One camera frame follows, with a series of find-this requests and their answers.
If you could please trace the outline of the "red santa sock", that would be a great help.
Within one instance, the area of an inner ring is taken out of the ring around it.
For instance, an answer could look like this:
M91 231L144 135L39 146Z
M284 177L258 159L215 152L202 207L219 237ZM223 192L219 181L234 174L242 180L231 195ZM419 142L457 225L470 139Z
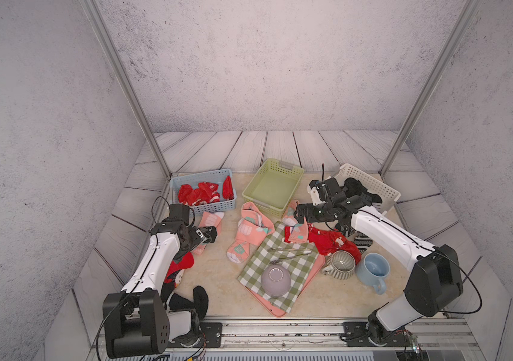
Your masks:
M184 184L178 192L178 201L181 204L195 207L202 204L203 195L199 188L193 188L189 184Z

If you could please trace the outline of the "red white striped sock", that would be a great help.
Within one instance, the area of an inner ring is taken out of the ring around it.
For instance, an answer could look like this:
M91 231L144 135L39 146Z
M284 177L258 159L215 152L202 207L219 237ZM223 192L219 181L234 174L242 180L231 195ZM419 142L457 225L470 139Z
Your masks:
M218 184L211 182L201 182L198 184L198 187L200 205L206 205L220 201Z

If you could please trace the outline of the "black white striped sock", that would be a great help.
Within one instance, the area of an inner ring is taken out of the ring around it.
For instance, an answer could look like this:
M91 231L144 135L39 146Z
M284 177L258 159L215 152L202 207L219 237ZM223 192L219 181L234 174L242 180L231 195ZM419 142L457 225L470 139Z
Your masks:
M363 233L356 232L354 233L353 243L357 246L360 253L364 254L373 245L373 240Z

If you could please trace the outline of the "red fluffy sock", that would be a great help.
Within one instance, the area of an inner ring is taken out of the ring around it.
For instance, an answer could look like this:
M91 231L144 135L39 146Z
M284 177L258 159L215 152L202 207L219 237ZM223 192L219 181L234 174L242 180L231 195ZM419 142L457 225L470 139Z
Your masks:
M233 200L235 198L234 188L232 186L232 179L230 176L226 177L223 183L222 196L224 200Z

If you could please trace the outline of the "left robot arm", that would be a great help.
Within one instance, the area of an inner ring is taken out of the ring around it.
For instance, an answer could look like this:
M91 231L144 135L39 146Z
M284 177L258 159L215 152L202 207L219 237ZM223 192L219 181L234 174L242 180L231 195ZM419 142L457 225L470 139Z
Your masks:
M118 293L106 296L98 335L104 336L110 359L137 356L167 359L166 349L183 347L190 360L205 355L208 340L201 321L208 311L208 295L202 287L194 299L174 294L166 280L175 265L199 246L216 241L216 226L196 226L191 207L173 204L168 216L150 230L150 240L133 276Z

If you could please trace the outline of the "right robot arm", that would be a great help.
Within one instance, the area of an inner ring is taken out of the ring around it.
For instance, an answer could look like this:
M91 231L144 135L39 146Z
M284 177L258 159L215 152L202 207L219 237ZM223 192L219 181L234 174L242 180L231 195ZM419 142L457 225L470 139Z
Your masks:
M313 180L307 192L311 202L297 205L298 222L335 222L337 230L356 230L381 245L410 273L403 294L369 315L371 343L386 344L398 329L438 314L462 295L462 272L452 247L436 247L391 223L373 206L370 195L348 196L334 177Z

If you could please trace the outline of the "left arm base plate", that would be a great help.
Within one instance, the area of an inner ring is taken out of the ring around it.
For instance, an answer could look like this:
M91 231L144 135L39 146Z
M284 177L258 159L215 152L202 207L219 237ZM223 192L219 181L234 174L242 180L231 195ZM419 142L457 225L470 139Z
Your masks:
M222 323L193 324L190 331L178 335L175 339L168 342L167 348L219 348L221 346L223 325Z

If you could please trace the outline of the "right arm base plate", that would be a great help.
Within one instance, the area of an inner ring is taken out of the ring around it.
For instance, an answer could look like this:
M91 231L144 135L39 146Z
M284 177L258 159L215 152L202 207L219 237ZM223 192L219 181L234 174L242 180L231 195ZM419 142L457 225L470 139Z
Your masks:
M411 344L412 334L405 328L386 331L382 338L378 338L371 334L365 321L348 321L342 326L343 332L339 338L348 347L405 347Z

